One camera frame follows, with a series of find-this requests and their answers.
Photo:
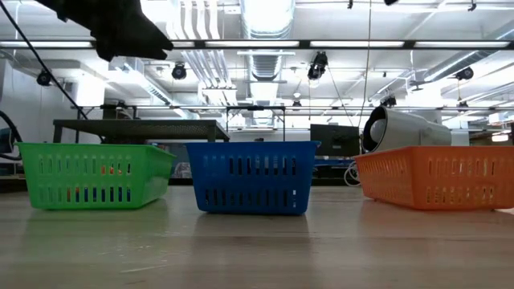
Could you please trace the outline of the grey patterned bag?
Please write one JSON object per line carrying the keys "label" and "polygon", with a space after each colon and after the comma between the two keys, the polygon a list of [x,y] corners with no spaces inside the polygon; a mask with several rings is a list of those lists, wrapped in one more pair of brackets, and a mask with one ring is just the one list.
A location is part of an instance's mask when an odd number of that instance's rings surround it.
{"label": "grey patterned bag", "polygon": [[179,162],[173,170],[172,178],[191,178],[191,168],[189,162]]}

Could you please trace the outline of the orange plastic basket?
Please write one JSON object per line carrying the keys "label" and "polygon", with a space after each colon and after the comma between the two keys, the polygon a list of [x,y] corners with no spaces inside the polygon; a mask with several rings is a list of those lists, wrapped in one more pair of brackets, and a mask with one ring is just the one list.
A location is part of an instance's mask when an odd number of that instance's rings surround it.
{"label": "orange plastic basket", "polygon": [[367,198],[416,210],[514,208],[512,146],[412,146],[356,163]]}

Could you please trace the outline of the green plastic basket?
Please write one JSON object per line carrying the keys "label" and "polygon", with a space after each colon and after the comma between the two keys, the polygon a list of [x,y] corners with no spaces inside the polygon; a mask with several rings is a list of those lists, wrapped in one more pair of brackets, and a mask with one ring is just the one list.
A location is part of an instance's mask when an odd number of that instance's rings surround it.
{"label": "green plastic basket", "polygon": [[[169,185],[175,156],[146,144],[18,143],[31,206],[42,210],[138,209],[163,196]],[[132,201],[101,205],[64,201],[66,187],[86,183],[93,166],[132,165],[129,184]]]}

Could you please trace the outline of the black monitor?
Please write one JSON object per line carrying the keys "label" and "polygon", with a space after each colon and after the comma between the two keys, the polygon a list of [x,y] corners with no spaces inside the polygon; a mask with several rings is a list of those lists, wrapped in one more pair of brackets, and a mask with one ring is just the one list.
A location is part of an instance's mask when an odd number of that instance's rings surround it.
{"label": "black monitor", "polygon": [[317,156],[354,157],[361,152],[358,127],[312,124],[310,140],[320,142]]}

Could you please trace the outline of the blue plastic basket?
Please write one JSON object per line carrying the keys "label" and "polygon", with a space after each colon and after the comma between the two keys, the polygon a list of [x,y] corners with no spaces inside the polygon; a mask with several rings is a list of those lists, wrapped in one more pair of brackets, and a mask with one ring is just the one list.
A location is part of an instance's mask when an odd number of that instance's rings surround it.
{"label": "blue plastic basket", "polygon": [[301,215],[308,208],[316,141],[188,143],[201,211]]}

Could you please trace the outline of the red coil keychain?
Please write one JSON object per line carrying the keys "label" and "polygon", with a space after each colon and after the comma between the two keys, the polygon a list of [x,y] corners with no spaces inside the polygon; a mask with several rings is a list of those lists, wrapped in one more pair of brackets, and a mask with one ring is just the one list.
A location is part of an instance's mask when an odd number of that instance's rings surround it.
{"label": "red coil keychain", "polygon": [[[83,184],[70,185],[65,188],[63,192],[64,201],[66,203],[75,203],[73,200],[73,193],[76,187],[109,187],[109,186],[122,186],[130,188],[130,178],[132,177],[132,165],[127,164],[125,169],[122,169],[121,163],[93,166],[89,171],[85,172],[85,181]],[[107,203],[119,206],[121,203]]]}

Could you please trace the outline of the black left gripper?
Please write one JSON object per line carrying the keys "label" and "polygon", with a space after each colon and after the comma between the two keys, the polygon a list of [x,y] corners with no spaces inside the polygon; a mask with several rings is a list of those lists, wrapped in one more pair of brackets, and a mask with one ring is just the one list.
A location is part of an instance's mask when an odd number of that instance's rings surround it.
{"label": "black left gripper", "polygon": [[91,31],[98,56],[164,60],[173,44],[147,18],[137,0],[35,0],[53,10],[63,22],[72,20]]}

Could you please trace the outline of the grey perforated metal riser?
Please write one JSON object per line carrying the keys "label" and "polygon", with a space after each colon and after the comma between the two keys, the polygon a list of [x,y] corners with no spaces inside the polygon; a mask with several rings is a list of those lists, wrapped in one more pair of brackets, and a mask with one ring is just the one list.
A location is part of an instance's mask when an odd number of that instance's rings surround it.
{"label": "grey perforated metal riser", "polygon": [[216,120],[54,120],[53,125],[54,143],[61,142],[64,128],[109,140],[230,140]]}

